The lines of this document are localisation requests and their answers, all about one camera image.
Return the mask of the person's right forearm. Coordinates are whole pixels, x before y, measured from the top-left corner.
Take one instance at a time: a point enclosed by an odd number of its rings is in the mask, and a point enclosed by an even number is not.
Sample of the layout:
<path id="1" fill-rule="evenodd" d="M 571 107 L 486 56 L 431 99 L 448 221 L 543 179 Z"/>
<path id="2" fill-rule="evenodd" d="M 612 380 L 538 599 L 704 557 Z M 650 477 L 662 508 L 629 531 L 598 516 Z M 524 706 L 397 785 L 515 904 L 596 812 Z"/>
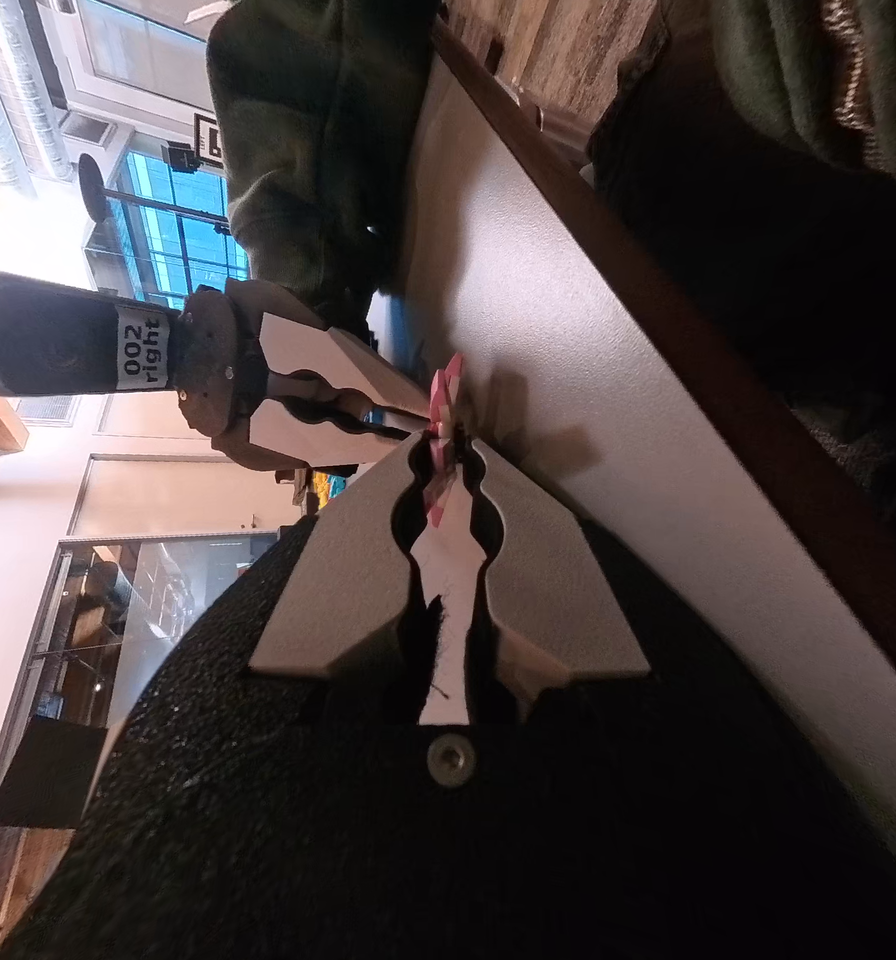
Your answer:
<path id="1" fill-rule="evenodd" d="M 431 1 L 243 1 L 207 41 L 229 229 L 251 277 L 363 342 L 400 250 L 439 10 Z"/>

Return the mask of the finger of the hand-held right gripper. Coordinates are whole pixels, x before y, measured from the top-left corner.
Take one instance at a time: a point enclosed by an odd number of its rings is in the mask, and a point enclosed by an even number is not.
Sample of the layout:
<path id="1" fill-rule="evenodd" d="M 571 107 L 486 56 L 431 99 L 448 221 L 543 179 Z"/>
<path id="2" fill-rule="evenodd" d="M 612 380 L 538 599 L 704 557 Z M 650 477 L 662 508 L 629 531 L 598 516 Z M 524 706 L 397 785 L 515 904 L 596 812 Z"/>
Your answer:
<path id="1" fill-rule="evenodd" d="M 375 406 L 429 418 L 428 391 L 345 330 L 264 312 L 259 342 L 273 375 L 316 375 L 334 390 L 356 391 Z"/>
<path id="2" fill-rule="evenodd" d="M 309 467 L 342 467 L 384 460 L 422 425 L 422 397 L 340 395 L 332 402 L 277 397 L 250 415 L 250 443 Z"/>

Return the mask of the black and white marker tag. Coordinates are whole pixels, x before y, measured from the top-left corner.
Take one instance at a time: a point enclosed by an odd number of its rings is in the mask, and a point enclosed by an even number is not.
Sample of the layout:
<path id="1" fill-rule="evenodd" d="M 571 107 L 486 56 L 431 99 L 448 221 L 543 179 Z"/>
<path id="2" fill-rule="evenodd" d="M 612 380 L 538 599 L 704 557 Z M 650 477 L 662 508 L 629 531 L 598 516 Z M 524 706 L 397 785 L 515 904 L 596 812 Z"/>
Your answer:
<path id="1" fill-rule="evenodd" d="M 225 169 L 224 146 L 218 120 L 213 115 L 193 114 L 194 153 L 200 165 Z"/>

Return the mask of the silver ventilation duct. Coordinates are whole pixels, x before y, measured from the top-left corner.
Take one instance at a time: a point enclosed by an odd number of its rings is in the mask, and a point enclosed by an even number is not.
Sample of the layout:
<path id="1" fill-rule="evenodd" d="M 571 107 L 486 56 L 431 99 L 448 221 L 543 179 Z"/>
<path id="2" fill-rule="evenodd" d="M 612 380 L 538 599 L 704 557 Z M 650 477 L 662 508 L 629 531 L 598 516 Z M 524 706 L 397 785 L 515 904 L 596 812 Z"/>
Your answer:
<path id="1" fill-rule="evenodd" d="M 59 126 L 66 107 L 54 73 L 45 77 L 40 51 L 49 52 L 35 2 L 0 1 L 0 196 L 34 198 L 36 179 L 69 184 L 75 174 Z"/>

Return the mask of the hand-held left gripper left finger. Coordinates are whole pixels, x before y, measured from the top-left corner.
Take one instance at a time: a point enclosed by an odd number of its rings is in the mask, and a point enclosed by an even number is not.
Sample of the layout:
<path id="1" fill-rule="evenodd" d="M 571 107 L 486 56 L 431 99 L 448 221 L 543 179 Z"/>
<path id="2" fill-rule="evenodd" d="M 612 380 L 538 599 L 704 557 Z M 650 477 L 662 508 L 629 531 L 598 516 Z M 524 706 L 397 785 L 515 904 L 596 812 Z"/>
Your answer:
<path id="1" fill-rule="evenodd" d="M 422 600 L 412 549 L 427 524 L 429 436 L 416 432 L 317 516 L 251 655 L 255 674 L 396 679 L 399 629 Z"/>

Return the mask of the blue flat item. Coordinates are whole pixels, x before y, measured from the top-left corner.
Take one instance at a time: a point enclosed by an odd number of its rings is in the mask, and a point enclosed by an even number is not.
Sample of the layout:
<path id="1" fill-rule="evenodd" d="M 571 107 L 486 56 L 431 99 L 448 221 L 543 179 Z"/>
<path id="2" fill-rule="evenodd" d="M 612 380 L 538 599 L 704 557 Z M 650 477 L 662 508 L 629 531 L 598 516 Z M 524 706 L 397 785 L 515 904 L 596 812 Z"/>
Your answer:
<path id="1" fill-rule="evenodd" d="M 421 383 L 428 371 L 424 341 L 412 327 L 402 298 L 376 292 L 366 322 L 376 352 L 409 379 Z"/>

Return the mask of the person's green zip hoodie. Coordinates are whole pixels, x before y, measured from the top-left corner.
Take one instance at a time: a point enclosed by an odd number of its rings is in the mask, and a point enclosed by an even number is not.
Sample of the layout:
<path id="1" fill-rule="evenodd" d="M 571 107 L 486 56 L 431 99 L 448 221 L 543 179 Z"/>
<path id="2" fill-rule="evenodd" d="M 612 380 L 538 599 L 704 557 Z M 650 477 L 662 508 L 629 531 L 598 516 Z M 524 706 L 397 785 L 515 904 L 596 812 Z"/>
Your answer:
<path id="1" fill-rule="evenodd" d="M 710 2 L 718 78 L 760 134 L 896 182 L 896 1 Z"/>

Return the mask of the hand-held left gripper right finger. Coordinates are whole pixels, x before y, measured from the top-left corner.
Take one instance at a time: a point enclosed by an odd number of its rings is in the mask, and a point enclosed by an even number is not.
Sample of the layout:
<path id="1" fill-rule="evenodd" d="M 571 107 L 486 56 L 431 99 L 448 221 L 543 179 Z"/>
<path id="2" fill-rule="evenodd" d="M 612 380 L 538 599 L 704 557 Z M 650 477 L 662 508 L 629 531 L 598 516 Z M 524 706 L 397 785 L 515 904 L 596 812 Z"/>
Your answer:
<path id="1" fill-rule="evenodd" d="M 517 706 L 550 690 L 649 677 L 651 666 L 572 510 L 480 439 L 466 452 L 470 532 L 484 554 L 471 681 Z"/>

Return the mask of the black pole with round disc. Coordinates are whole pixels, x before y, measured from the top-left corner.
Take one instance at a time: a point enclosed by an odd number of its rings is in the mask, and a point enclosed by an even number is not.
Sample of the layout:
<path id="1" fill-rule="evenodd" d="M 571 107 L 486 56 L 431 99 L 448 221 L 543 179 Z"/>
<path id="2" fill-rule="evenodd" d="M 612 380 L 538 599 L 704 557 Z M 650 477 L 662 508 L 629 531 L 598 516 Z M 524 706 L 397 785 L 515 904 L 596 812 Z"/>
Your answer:
<path id="1" fill-rule="evenodd" d="M 130 206 L 164 211 L 179 217 L 211 224 L 217 230 L 225 233 L 229 231 L 226 216 L 210 211 L 199 210 L 155 198 L 139 197 L 107 188 L 101 168 L 88 153 L 82 153 L 77 162 L 77 179 L 80 196 L 90 218 L 96 224 L 106 222 L 109 216 L 111 202 L 124 203 Z"/>

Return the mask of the pink lego flower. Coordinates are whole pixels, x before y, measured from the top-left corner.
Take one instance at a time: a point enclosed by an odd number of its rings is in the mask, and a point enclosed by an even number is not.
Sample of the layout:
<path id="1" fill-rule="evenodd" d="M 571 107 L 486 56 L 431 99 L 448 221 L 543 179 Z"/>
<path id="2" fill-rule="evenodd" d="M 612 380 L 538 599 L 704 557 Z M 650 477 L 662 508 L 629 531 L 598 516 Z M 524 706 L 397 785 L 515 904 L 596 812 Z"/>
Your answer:
<path id="1" fill-rule="evenodd" d="M 465 355 L 457 352 L 434 373 L 430 384 L 428 453 L 431 475 L 422 499 L 432 529 L 441 526 L 452 489 L 456 481 L 464 477 L 466 433 L 458 411 L 464 370 Z"/>

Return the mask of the large glass window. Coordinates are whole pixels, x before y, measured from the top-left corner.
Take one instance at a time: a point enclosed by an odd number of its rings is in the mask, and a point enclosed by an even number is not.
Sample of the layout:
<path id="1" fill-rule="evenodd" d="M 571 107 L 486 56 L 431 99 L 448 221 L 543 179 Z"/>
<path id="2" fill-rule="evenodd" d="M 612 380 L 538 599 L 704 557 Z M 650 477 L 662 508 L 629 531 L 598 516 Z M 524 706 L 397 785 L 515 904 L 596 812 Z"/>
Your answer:
<path id="1" fill-rule="evenodd" d="M 162 157 L 130 150 L 112 188 L 166 209 L 108 202 L 108 219 L 85 248 L 97 284 L 112 281 L 130 299 L 180 309 L 202 286 L 223 290 L 229 279 L 250 278 L 248 254 L 227 228 L 189 213 L 226 215 L 221 176 L 204 169 L 180 173 Z"/>

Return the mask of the glass partition wall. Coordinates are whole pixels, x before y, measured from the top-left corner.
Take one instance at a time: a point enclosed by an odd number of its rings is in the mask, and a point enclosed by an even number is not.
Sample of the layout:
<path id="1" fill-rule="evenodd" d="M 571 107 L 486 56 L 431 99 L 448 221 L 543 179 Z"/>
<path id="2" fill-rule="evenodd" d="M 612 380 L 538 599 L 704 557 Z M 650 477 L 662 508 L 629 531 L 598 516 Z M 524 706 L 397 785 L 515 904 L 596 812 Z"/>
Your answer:
<path id="1" fill-rule="evenodd" d="M 58 548 L 24 673 L 22 711 L 111 729 L 274 532 L 75 539 Z"/>

